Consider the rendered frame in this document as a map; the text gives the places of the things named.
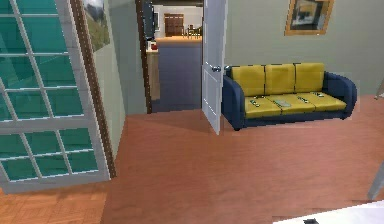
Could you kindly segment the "white glass-paned door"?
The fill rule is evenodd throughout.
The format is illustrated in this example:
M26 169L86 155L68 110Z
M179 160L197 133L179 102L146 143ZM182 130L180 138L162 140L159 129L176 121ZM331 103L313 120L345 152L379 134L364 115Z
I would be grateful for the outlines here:
M81 0L0 0L0 190L108 181Z

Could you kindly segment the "white panel room door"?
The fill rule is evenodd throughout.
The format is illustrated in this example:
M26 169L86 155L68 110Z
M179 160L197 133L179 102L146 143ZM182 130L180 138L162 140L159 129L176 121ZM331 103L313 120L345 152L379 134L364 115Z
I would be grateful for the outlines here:
M216 134L220 133L227 2L204 0L202 111ZM211 66L220 66L221 72L213 72Z

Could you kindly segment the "blue sofa with yellow cushions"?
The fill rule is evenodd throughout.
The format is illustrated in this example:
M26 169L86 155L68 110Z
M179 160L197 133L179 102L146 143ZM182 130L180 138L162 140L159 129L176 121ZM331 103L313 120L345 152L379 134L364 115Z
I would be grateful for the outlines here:
M285 100L291 107L279 107L274 99ZM221 111L236 131L334 118L344 120L351 116L356 102L356 85L344 76L327 72L322 63L233 65L225 68L223 76Z

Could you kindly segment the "landscape wall picture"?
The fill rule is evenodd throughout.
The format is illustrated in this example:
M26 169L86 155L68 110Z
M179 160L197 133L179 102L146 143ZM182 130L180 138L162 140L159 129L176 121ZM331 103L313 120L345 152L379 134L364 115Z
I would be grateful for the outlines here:
M104 0L82 0L94 52L110 43Z

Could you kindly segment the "gold framed wall picture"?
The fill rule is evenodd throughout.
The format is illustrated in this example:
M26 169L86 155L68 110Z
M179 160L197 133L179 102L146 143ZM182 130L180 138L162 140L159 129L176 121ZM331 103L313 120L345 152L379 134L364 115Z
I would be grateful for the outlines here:
M334 0L290 0L285 36L325 35Z

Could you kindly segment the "grey slanted post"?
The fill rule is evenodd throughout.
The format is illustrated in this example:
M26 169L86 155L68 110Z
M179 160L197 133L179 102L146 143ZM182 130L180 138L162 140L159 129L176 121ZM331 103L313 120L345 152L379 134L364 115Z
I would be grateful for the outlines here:
M373 183L367 193L369 200L374 200L381 188L384 187L384 161L380 165L378 172L373 180Z

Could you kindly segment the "brown wooden cabinet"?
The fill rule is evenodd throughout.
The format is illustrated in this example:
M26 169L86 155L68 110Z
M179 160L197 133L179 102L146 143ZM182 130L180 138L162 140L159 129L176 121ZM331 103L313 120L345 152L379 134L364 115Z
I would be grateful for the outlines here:
M165 36L181 36L184 28L184 15L183 14L164 14Z

